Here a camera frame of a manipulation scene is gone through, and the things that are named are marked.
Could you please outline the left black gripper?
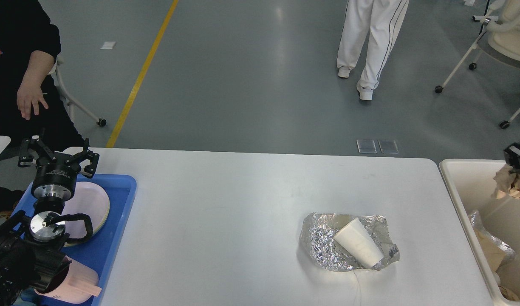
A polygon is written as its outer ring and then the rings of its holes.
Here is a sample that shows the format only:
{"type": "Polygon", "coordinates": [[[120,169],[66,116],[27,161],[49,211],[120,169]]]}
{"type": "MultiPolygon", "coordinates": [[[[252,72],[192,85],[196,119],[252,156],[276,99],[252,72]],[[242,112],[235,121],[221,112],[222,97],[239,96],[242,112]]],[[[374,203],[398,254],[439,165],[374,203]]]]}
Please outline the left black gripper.
{"type": "Polygon", "coordinates": [[[64,201],[75,195],[78,173],[88,179],[93,178],[99,162],[99,154],[89,149],[89,138],[85,138],[83,150],[66,158],[65,164],[52,163],[52,150],[45,145],[45,129],[41,128],[35,137],[24,138],[21,142],[18,167],[37,167],[31,187],[31,195],[36,199],[55,196],[64,201]]]}

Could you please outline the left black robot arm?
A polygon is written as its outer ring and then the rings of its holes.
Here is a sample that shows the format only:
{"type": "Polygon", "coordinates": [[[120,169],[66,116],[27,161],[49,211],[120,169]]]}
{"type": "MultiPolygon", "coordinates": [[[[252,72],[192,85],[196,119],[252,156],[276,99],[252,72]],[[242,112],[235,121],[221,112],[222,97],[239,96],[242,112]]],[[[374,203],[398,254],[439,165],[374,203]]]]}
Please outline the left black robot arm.
{"type": "Polygon", "coordinates": [[[83,149],[74,155],[57,152],[43,142],[44,134],[21,142],[18,166],[35,166],[31,195],[36,199],[32,217],[19,210],[0,225],[0,306],[10,306],[22,290],[46,291],[64,271],[71,269],[62,248],[93,236],[91,217],[64,214],[66,201],[75,195],[77,177],[92,178],[98,153],[83,149]]]}

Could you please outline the seated person's hand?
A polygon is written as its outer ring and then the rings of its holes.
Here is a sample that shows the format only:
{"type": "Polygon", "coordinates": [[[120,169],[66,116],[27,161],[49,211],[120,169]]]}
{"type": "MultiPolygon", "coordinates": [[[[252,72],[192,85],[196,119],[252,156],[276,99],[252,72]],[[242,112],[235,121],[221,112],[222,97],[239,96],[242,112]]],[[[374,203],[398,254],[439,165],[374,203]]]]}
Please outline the seated person's hand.
{"type": "Polygon", "coordinates": [[[31,116],[38,116],[41,107],[48,110],[48,103],[44,99],[44,93],[39,84],[23,81],[17,91],[17,108],[21,117],[30,120],[31,116]]]}

